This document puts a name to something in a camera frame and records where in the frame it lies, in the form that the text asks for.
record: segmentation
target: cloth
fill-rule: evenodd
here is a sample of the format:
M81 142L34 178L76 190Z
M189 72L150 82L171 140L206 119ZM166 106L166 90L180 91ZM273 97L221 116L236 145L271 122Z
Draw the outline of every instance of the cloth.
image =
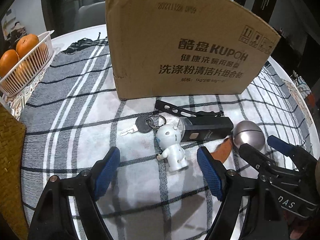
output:
M304 81L302 76L298 76L298 78L294 79L293 82L296 85L303 99L305 99L311 93L310 87Z
M199 146L213 152L223 140L182 143L189 167L168 172L156 130L120 137L141 114L157 114L156 99L191 111L223 111L236 125L242 120L257 123L265 137L275 135L285 142L311 151L308 126L286 85L266 62L260 74L241 95L204 95L119 100L107 40L82 41L60 52L39 82L20 120L27 126L21 184L24 210L30 224L37 201L49 177L76 176L102 159L111 146L121 152L121 162L106 195L97 202L114 239L204 239L220 202L212 196L196 160ZM160 113L167 124L178 118ZM294 169L290 158L269 146L262 152L281 167ZM244 177L257 172L233 149L224 163ZM80 239L85 234L74 199L70 205ZM245 200L233 232L239 236Z

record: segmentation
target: plaid tablecloth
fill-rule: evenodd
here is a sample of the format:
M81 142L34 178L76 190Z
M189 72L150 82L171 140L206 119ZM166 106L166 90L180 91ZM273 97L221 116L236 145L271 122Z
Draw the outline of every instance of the plaid tablecloth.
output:
M27 126L21 184L24 209L30 224L49 177L75 176L104 157L111 146L121 152L121 163L109 189L98 201L114 239L204 239L220 202L210 194L196 161L199 146L213 151L222 140L182 143L189 168L169 173L155 139L156 131L119 137L141 114L159 113L156 99L192 111L223 111L234 125L242 120L257 123L265 137L275 135L311 151L308 125L286 85L266 62L241 95L204 95L119 100L116 94L107 40L82 40L60 52L22 111ZM178 118L160 113L168 124ZM290 160L265 146L262 152L279 166L294 169ZM257 172L235 150L224 163L242 176ZM71 209L81 239L85 234L74 199ZM240 210L233 239L244 219Z

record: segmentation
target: white robot figurine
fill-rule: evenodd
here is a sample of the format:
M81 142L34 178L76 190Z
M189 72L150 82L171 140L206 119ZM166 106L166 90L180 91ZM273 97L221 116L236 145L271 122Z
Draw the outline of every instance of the white robot figurine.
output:
M169 171L177 171L188 166L185 152L180 146L181 134L177 127L172 127L169 124L161 126L157 131L156 138L161 150L163 150L157 159L167 158Z

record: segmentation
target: blue gripper pad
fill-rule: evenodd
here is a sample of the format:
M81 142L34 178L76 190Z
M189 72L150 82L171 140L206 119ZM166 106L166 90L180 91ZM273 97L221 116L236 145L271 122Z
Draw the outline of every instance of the blue gripper pad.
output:
M211 194L219 201L224 199L226 176L225 167L220 161L212 158L206 147L200 147L197 151L197 161L205 177Z
M287 157L290 157L292 155L290 154L290 151L295 148L294 145L286 143L283 140L273 135L270 135L268 137L267 143L270 147L272 147L273 149L276 149L278 152L282 153Z
M97 161L92 167L92 178L95 180L93 192L95 201L105 195L119 163L120 151L117 147L111 147L104 159Z

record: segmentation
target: fruit basket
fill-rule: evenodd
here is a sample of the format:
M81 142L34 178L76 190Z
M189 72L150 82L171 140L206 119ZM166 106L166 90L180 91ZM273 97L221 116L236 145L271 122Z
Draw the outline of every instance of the fruit basket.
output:
M53 31L38 35L39 43L22 57L3 78L0 77L0 90L7 97L13 97L19 93L51 59L53 54L51 33Z

